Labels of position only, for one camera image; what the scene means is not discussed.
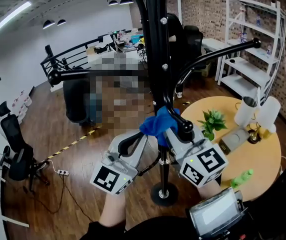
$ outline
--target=green bottle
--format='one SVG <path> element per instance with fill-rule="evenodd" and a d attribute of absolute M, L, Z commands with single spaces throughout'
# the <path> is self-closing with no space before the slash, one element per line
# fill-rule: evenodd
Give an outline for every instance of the green bottle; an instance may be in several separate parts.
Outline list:
<path fill-rule="evenodd" d="M 232 179 L 231 187 L 233 189 L 239 187 L 241 184 L 243 184 L 246 181 L 248 181 L 251 178 L 251 176 L 253 175 L 253 173 L 254 173 L 253 169 L 244 171 L 240 176 Z"/>

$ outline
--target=green plant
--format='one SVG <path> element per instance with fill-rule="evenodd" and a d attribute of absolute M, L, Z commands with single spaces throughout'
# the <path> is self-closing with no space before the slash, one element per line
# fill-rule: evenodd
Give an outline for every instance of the green plant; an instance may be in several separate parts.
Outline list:
<path fill-rule="evenodd" d="M 224 115 L 215 109 L 208 112 L 203 111 L 203 113 L 205 121 L 199 120 L 198 122 L 203 124 L 202 132 L 204 136 L 212 141 L 215 138 L 214 130 L 220 131 L 221 129 L 227 129 L 225 126 L 226 121 L 224 120 Z"/>

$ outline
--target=ceiling light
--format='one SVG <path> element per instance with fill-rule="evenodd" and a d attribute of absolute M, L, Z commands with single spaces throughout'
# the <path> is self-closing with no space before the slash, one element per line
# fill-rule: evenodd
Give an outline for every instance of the ceiling light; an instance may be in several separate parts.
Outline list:
<path fill-rule="evenodd" d="M 60 19 L 60 20 L 58 21 L 57 25 L 59 26 L 59 25 L 62 25 L 62 24 L 64 24 L 64 23 L 66 23 L 66 20 Z"/>
<path fill-rule="evenodd" d="M 121 0 L 121 2 L 119 3 L 120 5 L 126 5 L 126 4 L 131 4 L 131 3 L 133 3 L 133 0 Z"/>
<path fill-rule="evenodd" d="M 18 15 L 20 12 L 22 12 L 23 10 L 25 10 L 26 8 L 28 8 L 31 5 L 30 2 L 26 2 L 24 4 L 22 4 L 19 8 L 17 8 L 16 10 L 14 10 L 13 12 L 11 12 L 5 19 L 3 19 L 0 22 L 0 29 L 1 27 L 3 27 L 6 23 L 8 23 L 11 19 L 13 19 L 16 15 Z"/>
<path fill-rule="evenodd" d="M 112 0 L 108 3 L 109 6 L 114 6 L 114 5 L 118 5 L 118 2 L 116 0 Z"/>
<path fill-rule="evenodd" d="M 54 24 L 55 24 L 55 21 L 53 21 L 51 19 L 48 19 L 47 21 L 44 22 L 43 29 L 46 29 L 46 28 L 48 28 L 48 27 L 50 27 L 50 26 L 52 26 Z"/>

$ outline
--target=black and yellow striped tape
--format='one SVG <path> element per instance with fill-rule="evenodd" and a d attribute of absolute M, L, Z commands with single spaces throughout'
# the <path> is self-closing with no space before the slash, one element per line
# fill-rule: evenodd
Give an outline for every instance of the black and yellow striped tape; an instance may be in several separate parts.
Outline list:
<path fill-rule="evenodd" d="M 78 140 L 72 142 L 70 145 L 62 148 L 60 151 L 57 151 L 56 153 L 54 153 L 53 155 L 50 155 L 47 159 L 51 159 L 53 158 L 54 156 L 56 156 L 57 154 L 60 154 L 62 153 L 63 151 L 69 149 L 71 146 L 75 145 L 76 143 L 80 142 L 81 140 L 85 139 L 87 136 L 90 136 L 93 132 L 95 132 L 97 129 L 101 128 L 102 126 L 98 126 L 96 127 L 95 129 L 89 131 L 87 134 L 85 134 L 84 136 L 82 136 L 81 138 L 79 138 Z"/>

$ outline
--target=shelving unit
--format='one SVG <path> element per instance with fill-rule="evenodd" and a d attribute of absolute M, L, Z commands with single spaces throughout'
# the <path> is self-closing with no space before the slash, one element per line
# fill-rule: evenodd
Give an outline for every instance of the shelving unit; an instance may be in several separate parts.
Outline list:
<path fill-rule="evenodd" d="M 240 12 L 235 18 L 230 18 L 230 1 L 239 1 L 244 7 L 253 7 L 266 12 L 269 12 L 277 17 L 276 31 L 271 32 L 261 26 L 249 23 L 246 21 L 246 13 Z M 284 40 L 286 38 L 286 11 L 281 9 L 281 4 L 278 1 L 276 7 L 268 4 L 257 2 L 254 0 L 226 0 L 226 30 L 225 30 L 225 47 L 229 45 L 238 45 L 240 40 L 229 39 L 229 30 L 233 24 L 239 24 L 241 31 L 244 28 L 254 29 L 274 39 L 272 45 L 272 54 L 267 54 L 267 51 L 259 48 L 250 48 L 246 52 L 258 57 L 268 64 L 267 71 L 251 64 L 244 58 L 240 57 L 240 52 L 236 57 L 227 59 L 222 58 L 222 65 L 219 72 L 218 85 L 224 83 L 239 95 L 250 96 L 256 98 L 258 87 L 261 88 L 261 103 L 263 103 L 269 95 L 272 84 L 275 80 L 281 57 L 284 49 Z M 276 57 L 276 51 L 279 50 L 279 57 Z M 226 76 L 223 77 L 224 65 L 229 66 Z"/>

